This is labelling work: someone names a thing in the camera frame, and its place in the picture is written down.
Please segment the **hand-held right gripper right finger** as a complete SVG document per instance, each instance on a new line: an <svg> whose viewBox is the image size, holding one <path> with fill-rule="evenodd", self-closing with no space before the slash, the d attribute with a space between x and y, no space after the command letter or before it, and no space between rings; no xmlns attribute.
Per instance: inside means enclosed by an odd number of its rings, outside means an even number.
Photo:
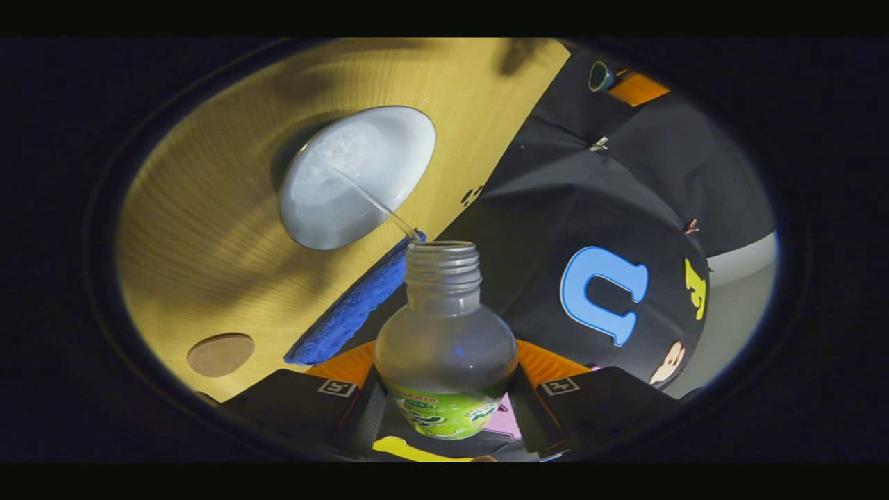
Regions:
<svg viewBox="0 0 889 500"><path fill-rule="evenodd" d="M524 340L517 353L509 399L525 449L540 459L612 449L683 404L619 367L591 370Z"/></svg>

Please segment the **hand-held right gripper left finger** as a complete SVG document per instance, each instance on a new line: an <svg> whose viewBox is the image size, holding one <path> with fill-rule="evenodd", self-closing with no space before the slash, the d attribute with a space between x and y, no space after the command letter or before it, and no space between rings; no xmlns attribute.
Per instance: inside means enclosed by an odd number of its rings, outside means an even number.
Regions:
<svg viewBox="0 0 889 500"><path fill-rule="evenodd" d="M363 461L381 427L375 346L366 342L306 372L279 369L228 401L204 401L291 445Z"/></svg>

